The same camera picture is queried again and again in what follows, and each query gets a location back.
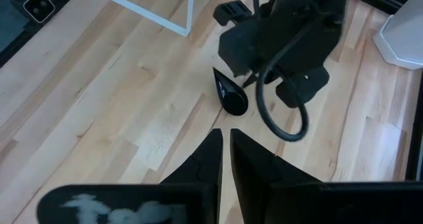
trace black wedge-shaped object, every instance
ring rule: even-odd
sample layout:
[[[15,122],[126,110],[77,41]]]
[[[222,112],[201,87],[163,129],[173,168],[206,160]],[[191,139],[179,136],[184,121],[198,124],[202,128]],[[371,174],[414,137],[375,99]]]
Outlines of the black wedge-shaped object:
[[[223,109],[234,116],[243,115],[249,107],[249,100],[244,90],[216,68],[213,68],[213,72]]]
[[[217,224],[223,138],[212,130],[160,184],[70,185],[47,193],[39,224]]]
[[[238,129],[231,130],[231,166],[245,224],[264,223],[271,183],[283,180],[294,186],[319,182]]]

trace black electronic device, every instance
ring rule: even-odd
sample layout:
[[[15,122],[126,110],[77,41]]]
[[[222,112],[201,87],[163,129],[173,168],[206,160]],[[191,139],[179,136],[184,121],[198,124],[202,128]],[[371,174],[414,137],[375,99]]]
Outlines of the black electronic device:
[[[219,56],[235,77],[251,76],[244,87],[256,83],[258,111],[269,129],[285,141],[298,141],[308,130],[309,102],[329,80],[323,67],[337,45],[348,0],[253,0],[254,14],[236,0],[218,5],[215,20],[235,26],[219,40]],[[364,0],[387,13],[395,13],[407,0]],[[296,134],[280,129],[266,108],[263,87],[278,77],[277,96],[290,108],[299,108],[302,126]]]

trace wall socket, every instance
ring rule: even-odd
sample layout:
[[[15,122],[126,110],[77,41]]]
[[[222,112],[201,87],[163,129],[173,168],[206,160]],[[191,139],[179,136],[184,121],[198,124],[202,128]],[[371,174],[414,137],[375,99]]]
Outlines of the wall socket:
[[[38,23],[44,22],[56,9],[50,0],[28,0],[25,11]]]

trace black device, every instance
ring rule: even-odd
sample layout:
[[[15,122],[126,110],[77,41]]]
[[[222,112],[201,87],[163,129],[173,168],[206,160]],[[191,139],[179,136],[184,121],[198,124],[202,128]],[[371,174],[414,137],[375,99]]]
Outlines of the black device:
[[[407,0],[364,0],[395,13]],[[298,141],[308,129],[305,103],[329,80],[323,63],[337,45],[347,0],[253,0],[254,14],[241,2],[220,4],[213,14],[222,26],[235,26],[220,36],[219,56],[235,77],[251,73],[244,87],[256,83],[258,111],[269,129],[285,141]],[[299,108],[302,127],[297,134],[280,129],[270,117],[263,86],[281,77],[276,95],[290,108]]]
[[[231,130],[231,165],[246,224],[414,223],[423,184],[325,183]],[[223,138],[212,130],[160,184],[71,185],[38,204],[40,224],[219,221]]]

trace black hose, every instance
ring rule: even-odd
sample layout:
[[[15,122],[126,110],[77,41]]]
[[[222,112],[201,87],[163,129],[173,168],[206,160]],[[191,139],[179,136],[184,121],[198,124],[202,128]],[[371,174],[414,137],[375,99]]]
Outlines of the black hose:
[[[283,58],[283,56],[297,43],[297,41],[309,31],[313,24],[309,24],[304,27],[295,37],[284,46],[276,55],[263,67],[262,71],[258,75],[257,84],[256,84],[256,102],[258,112],[263,119],[263,122],[269,127],[269,129],[277,135],[280,139],[285,141],[299,141],[302,139],[307,130],[309,129],[309,116],[307,114],[307,109],[305,108],[304,102],[301,99],[301,96],[298,94],[297,89],[289,79],[289,77],[279,68],[276,64]],[[297,103],[299,112],[301,114],[301,129],[297,134],[290,134],[286,131],[280,129],[278,125],[275,124],[272,117],[267,110],[266,103],[264,101],[264,83],[269,75],[269,73],[274,70],[279,73],[279,76],[282,77],[286,87],[288,88],[289,93],[292,95],[294,101]]]
[[[259,0],[252,0],[252,6],[254,7],[254,15],[255,17],[260,20],[262,18],[262,14],[260,12],[260,1]]]

